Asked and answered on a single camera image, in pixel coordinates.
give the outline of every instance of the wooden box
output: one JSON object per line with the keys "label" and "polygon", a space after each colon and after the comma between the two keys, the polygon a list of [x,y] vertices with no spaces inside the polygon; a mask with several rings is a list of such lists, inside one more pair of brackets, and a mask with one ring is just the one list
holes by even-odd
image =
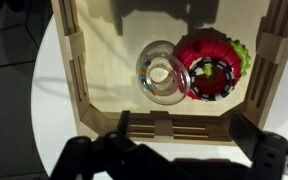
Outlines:
{"label": "wooden box", "polygon": [[[79,135],[95,138],[130,110],[138,141],[230,144],[234,111],[263,128],[288,59],[288,0],[52,0]],[[176,44],[194,28],[214,27],[239,39],[251,70],[215,102],[186,98],[173,106],[142,94],[135,65],[156,40]]]}

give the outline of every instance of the black ring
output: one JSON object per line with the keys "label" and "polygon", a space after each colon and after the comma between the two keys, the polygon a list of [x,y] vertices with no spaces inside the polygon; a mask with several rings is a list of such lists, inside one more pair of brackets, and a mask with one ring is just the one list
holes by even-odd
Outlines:
{"label": "black ring", "polygon": [[[199,89],[195,86],[196,73],[200,68],[203,68],[205,65],[217,66],[218,68],[224,71],[224,73],[226,74],[226,78],[227,78],[227,85],[223,92],[220,92],[216,95],[209,95],[209,94],[199,91]],[[201,61],[197,62],[192,67],[192,69],[189,72],[189,75],[191,78],[192,92],[195,94],[195,96],[206,101],[217,101],[222,98],[225,98],[234,89],[235,75],[232,71],[232,68],[224,61],[213,60],[213,59],[202,59]]]}

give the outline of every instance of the dark background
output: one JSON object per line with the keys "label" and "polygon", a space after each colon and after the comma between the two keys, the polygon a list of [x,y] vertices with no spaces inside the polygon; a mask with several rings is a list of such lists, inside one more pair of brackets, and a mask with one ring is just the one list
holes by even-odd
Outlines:
{"label": "dark background", "polygon": [[0,179],[46,180],[34,141],[30,99],[49,0],[0,0]]}

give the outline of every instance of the red object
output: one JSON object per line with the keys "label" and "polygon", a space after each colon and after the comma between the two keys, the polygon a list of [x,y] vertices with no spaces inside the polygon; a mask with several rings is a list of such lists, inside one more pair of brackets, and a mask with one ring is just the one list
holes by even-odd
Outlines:
{"label": "red object", "polygon": [[[183,37],[174,51],[175,56],[184,64],[186,69],[189,71],[193,61],[200,58],[209,57],[211,59],[220,59],[232,68],[235,76],[234,85],[236,85],[241,77],[241,60],[234,49],[222,38],[207,37],[204,39],[203,37],[198,37],[193,40],[189,38],[192,38],[192,36],[188,35]],[[213,86],[223,87],[223,84],[226,83],[223,74],[218,76],[218,79],[214,81],[215,84],[214,82],[211,83],[210,80],[209,84],[207,84],[207,79],[199,80],[201,80],[200,82],[205,82],[205,84],[202,84],[202,87],[206,93],[212,94],[220,93],[214,90],[219,88],[213,88]],[[192,90],[188,93],[188,96],[193,99],[201,99],[197,97]]]}
{"label": "red object", "polygon": [[225,89],[227,78],[224,71],[217,67],[212,68],[213,75],[207,78],[205,75],[195,76],[195,86],[202,92],[215,95]]}

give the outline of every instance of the white table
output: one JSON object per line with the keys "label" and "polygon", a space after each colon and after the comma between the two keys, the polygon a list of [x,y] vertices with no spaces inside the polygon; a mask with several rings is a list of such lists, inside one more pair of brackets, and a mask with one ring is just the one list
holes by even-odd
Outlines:
{"label": "white table", "polygon": [[[275,96],[265,130],[288,139],[288,63]],[[56,24],[51,19],[38,53],[31,95],[32,125],[42,163],[51,174],[68,139],[77,135]],[[147,143],[169,160],[175,157],[228,158],[249,165],[237,147]],[[105,174],[98,179],[110,179]]]}

